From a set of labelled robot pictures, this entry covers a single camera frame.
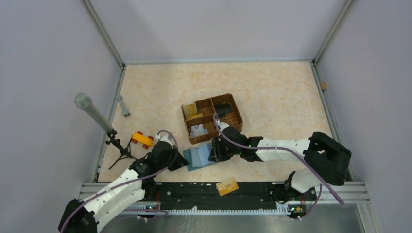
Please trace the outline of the grey metal tube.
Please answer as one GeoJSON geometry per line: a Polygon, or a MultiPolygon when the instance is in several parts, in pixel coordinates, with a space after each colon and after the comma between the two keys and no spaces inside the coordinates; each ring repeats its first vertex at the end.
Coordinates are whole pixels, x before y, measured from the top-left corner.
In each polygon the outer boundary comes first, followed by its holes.
{"type": "Polygon", "coordinates": [[[112,125],[95,107],[91,97],[86,93],[77,93],[73,99],[77,108],[86,112],[105,132],[110,133],[114,130],[112,125]]]}

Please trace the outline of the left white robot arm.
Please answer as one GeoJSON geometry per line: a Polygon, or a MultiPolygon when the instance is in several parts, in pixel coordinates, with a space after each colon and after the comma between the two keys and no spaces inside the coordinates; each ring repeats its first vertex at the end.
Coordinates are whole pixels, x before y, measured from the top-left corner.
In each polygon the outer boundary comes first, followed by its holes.
{"type": "Polygon", "coordinates": [[[117,179],[97,193],[82,200],[71,200],[58,225],[59,232],[101,232],[130,205],[154,198],[154,178],[158,174],[175,171],[188,164],[177,146],[166,141],[157,142],[151,152],[135,160],[117,179]]]}

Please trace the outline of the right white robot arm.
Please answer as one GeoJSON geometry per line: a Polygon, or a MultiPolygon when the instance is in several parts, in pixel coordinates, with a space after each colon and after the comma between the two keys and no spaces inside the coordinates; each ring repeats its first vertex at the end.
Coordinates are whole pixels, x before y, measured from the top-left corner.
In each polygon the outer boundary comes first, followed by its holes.
{"type": "Polygon", "coordinates": [[[325,133],[313,132],[303,139],[274,140],[246,137],[225,123],[217,131],[218,145],[212,149],[210,160],[223,162],[238,155],[248,162],[301,162],[304,169],[292,172],[285,181],[289,199],[298,200],[309,189],[324,185],[339,203],[343,202],[332,187],[344,185],[352,152],[325,133]]]}

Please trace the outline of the black VIP card stack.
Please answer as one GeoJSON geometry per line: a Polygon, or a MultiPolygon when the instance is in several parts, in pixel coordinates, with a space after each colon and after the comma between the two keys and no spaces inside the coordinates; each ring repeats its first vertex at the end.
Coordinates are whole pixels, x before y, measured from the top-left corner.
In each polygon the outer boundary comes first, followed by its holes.
{"type": "Polygon", "coordinates": [[[232,113],[232,107],[230,103],[218,103],[214,104],[215,112],[218,115],[218,118],[225,117],[227,114],[232,113]]]}

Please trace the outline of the gold credit card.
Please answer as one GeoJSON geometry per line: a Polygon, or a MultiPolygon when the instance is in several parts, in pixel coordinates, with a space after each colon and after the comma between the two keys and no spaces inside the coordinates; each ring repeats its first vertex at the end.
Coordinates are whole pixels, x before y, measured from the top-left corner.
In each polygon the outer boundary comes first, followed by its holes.
{"type": "Polygon", "coordinates": [[[218,182],[216,184],[216,189],[220,196],[227,195],[239,189],[239,185],[234,177],[230,177],[224,181],[218,182]]]}

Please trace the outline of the yellow red toy car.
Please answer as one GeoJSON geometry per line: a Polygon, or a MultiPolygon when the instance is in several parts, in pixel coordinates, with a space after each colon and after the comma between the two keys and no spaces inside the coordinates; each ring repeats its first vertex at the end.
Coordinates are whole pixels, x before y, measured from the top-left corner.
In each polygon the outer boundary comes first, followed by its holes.
{"type": "Polygon", "coordinates": [[[141,131],[138,131],[132,135],[131,142],[135,144],[141,143],[143,148],[148,149],[153,145],[154,138],[152,136],[144,136],[141,131]]]}

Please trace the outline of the small tan cork piece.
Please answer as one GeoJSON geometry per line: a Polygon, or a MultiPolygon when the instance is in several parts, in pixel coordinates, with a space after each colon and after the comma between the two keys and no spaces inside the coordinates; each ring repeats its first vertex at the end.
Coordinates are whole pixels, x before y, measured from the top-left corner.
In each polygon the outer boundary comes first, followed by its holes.
{"type": "Polygon", "coordinates": [[[325,82],[319,82],[320,88],[322,91],[326,91],[327,90],[327,84],[325,82]]]}

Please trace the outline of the black tube clamp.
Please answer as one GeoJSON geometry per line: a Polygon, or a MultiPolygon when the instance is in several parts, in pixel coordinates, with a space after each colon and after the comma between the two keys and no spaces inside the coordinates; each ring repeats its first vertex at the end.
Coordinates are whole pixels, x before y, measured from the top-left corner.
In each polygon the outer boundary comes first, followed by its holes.
{"type": "Polygon", "coordinates": [[[105,144],[107,145],[113,145],[115,146],[119,151],[120,151],[120,156],[115,160],[115,162],[109,167],[109,170],[111,170],[118,161],[131,158],[137,160],[136,157],[134,157],[131,153],[131,143],[132,143],[132,138],[130,138],[128,144],[126,147],[123,147],[121,145],[121,140],[116,138],[117,135],[116,130],[112,130],[110,132],[106,132],[106,135],[108,139],[105,141],[105,144]]]}

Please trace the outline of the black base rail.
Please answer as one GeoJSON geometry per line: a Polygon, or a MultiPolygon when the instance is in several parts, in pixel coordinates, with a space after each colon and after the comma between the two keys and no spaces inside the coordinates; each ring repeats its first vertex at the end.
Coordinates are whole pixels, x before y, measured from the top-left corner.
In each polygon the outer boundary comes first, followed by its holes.
{"type": "Polygon", "coordinates": [[[238,189],[221,196],[214,183],[163,182],[145,195],[143,201],[160,205],[162,210],[243,211],[274,210],[280,203],[273,197],[272,182],[238,182],[238,189]]]}

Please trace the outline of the woven wicker tray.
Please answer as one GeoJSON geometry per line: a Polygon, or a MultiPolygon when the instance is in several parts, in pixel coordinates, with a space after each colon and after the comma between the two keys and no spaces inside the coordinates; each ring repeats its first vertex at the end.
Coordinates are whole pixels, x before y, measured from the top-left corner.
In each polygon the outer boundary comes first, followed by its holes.
{"type": "Polygon", "coordinates": [[[214,125],[214,104],[218,103],[230,103],[233,112],[227,114],[225,117],[219,118],[220,121],[227,123],[229,126],[234,127],[238,131],[242,131],[243,119],[237,107],[234,96],[231,93],[226,93],[210,98],[196,100],[197,109],[204,116],[201,118],[185,121],[183,110],[181,111],[184,119],[184,124],[188,134],[189,142],[191,144],[198,144],[209,141],[218,136],[218,131],[214,125]]]}

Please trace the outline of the blue leather card holder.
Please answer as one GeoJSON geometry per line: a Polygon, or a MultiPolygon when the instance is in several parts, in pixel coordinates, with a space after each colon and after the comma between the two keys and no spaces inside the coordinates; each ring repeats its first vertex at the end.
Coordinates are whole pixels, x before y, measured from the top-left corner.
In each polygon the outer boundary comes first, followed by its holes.
{"type": "Polygon", "coordinates": [[[214,164],[209,160],[212,150],[212,143],[202,143],[198,147],[183,150],[184,158],[189,162],[187,171],[192,172],[214,164]]]}

